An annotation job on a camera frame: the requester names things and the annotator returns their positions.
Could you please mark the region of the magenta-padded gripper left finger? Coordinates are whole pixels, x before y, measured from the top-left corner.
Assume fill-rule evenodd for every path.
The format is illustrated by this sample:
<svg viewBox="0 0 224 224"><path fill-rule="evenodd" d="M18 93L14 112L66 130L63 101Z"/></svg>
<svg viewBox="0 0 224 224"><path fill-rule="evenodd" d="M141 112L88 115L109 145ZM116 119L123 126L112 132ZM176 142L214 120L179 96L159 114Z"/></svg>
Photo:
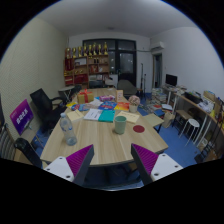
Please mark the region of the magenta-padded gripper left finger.
<svg viewBox="0 0 224 224"><path fill-rule="evenodd" d="M94 146L89 145L68 157L59 156L45 171L82 186L93 156Z"/></svg>

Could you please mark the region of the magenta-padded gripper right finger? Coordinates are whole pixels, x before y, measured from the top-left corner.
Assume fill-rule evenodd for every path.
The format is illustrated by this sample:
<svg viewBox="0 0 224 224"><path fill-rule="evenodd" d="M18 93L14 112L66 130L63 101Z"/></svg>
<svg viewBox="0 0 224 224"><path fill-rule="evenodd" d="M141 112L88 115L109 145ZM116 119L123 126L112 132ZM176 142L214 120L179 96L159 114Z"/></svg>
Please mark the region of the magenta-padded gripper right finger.
<svg viewBox="0 0 224 224"><path fill-rule="evenodd" d="M182 169L182 166L166 153L156 154L134 143L131 144L131 154L144 185Z"/></svg>

